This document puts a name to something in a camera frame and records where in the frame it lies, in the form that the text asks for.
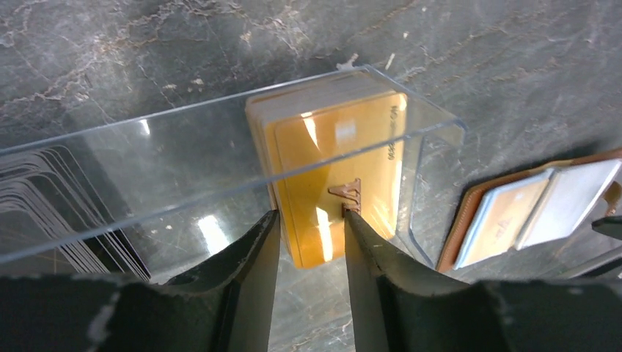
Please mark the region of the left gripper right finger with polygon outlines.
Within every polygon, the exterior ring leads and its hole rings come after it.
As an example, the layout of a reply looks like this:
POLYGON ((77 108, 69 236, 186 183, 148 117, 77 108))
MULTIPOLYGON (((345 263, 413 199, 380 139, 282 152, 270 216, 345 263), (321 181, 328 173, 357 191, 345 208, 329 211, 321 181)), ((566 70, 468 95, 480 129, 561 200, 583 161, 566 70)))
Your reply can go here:
POLYGON ((358 351, 619 351, 621 282, 445 276, 345 213, 358 351))

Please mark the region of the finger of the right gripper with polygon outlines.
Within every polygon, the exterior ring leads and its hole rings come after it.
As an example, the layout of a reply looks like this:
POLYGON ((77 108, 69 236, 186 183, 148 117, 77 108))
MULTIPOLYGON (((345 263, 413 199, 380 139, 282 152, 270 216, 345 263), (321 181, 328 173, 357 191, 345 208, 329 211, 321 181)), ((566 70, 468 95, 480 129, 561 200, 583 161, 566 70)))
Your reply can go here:
POLYGON ((622 216, 607 216, 591 224, 592 230, 610 238, 622 240, 622 216))

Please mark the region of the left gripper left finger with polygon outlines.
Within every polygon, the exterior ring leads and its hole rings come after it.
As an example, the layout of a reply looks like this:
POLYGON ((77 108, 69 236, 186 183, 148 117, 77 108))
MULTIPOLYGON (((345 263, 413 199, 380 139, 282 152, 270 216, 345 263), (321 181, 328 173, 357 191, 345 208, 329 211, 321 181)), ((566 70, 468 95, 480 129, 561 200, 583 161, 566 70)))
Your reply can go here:
POLYGON ((122 274, 1 278, 3 351, 266 351, 279 213, 157 285, 122 274))

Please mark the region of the brown leather card holder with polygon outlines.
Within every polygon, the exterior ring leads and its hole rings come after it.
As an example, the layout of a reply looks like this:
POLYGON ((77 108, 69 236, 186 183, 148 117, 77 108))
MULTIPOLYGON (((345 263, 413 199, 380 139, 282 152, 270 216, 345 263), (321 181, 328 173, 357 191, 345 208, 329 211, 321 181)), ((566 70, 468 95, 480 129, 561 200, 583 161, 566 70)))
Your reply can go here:
POLYGON ((453 263, 458 256, 467 228, 487 191, 547 171, 552 173, 549 183, 509 250, 520 251, 541 243, 567 238, 588 217, 599 201, 604 201, 607 205, 605 216, 616 214, 621 203, 621 184, 616 180, 621 173, 621 149, 553 161, 533 169, 488 180, 469 188, 464 194, 444 242, 436 270, 439 272, 454 270, 453 263))

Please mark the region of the clear box with dark cards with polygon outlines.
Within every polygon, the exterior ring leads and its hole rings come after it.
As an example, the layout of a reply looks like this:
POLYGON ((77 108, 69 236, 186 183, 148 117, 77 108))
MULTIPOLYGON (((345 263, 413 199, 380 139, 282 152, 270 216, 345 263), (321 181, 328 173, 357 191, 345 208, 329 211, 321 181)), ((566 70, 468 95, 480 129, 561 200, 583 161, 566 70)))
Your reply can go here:
POLYGON ((60 253, 77 272, 121 272, 150 280, 149 269, 123 230, 73 239, 112 219, 109 207, 66 146, 1 157, 2 254, 67 238, 69 243, 46 250, 46 257, 60 253))

